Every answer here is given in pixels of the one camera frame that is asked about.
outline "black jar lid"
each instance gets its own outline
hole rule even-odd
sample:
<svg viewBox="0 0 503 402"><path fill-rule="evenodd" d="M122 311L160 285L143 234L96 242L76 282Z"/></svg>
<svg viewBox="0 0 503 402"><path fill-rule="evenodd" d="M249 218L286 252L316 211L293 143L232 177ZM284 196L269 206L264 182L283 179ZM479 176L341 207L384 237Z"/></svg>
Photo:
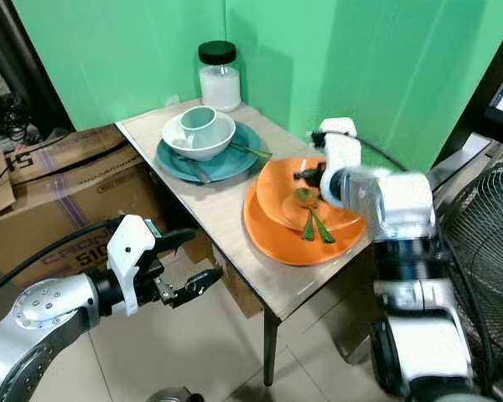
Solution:
<svg viewBox="0 0 503 402"><path fill-rule="evenodd" d="M229 64L236 59L236 47L225 40L212 40L200 45L198 55L205 64Z"/></svg>

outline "wooden table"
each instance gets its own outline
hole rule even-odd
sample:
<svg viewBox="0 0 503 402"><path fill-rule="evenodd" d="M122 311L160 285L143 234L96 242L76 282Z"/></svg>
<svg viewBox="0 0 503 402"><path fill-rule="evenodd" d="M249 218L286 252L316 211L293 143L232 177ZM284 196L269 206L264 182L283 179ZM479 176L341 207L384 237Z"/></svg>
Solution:
<svg viewBox="0 0 503 402"><path fill-rule="evenodd" d="M261 170L260 161L246 173L202 186L171 176L156 160L156 149L164 124L172 117L199 104L198 100L192 100L150 111L121 121L117 123L117 127L197 220L264 306L264 383L271 385L277 326L340 272L369 244L369 240L360 240L347 253L327 263L306 268L285 265L262 254L250 240L242 219L244 198L254 177ZM314 155L314 151L303 141L250 106L241 105L229 114L235 121L241 121L253 128L262 139L262 148L272 152L274 159Z"/></svg>

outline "glass jar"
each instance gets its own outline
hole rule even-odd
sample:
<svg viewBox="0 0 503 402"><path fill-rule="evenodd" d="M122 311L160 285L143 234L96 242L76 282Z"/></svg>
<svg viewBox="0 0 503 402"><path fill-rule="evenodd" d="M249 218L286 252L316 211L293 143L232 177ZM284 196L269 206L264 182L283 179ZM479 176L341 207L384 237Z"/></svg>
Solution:
<svg viewBox="0 0 503 402"><path fill-rule="evenodd" d="M235 45L224 40L205 42L198 48L198 55L203 104L218 111L235 110L241 103Z"/></svg>

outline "teal plate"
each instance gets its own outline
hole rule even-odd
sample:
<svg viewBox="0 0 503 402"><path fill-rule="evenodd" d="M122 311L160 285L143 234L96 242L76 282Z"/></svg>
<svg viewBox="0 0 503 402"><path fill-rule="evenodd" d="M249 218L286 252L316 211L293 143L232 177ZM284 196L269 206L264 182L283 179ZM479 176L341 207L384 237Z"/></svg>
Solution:
<svg viewBox="0 0 503 402"><path fill-rule="evenodd" d="M236 122L235 135L231 141L249 148L261 148L259 136L244 123ZM157 159L162 168L176 178L201 183L190 165L184 160L177 159L175 152L163 140L157 147ZM244 172L256 160L255 153L241 151L230 145L209 161L198 161L198 164L213 182L217 182Z"/></svg>

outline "light blue cup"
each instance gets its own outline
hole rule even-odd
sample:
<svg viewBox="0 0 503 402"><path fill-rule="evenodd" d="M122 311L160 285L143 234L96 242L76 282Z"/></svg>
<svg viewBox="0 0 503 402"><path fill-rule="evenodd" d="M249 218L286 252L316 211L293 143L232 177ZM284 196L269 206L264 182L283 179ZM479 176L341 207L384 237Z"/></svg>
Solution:
<svg viewBox="0 0 503 402"><path fill-rule="evenodd" d="M196 106L188 109L179 124L186 136L186 142L193 149L212 147L222 140L216 130L216 111L209 106Z"/></svg>

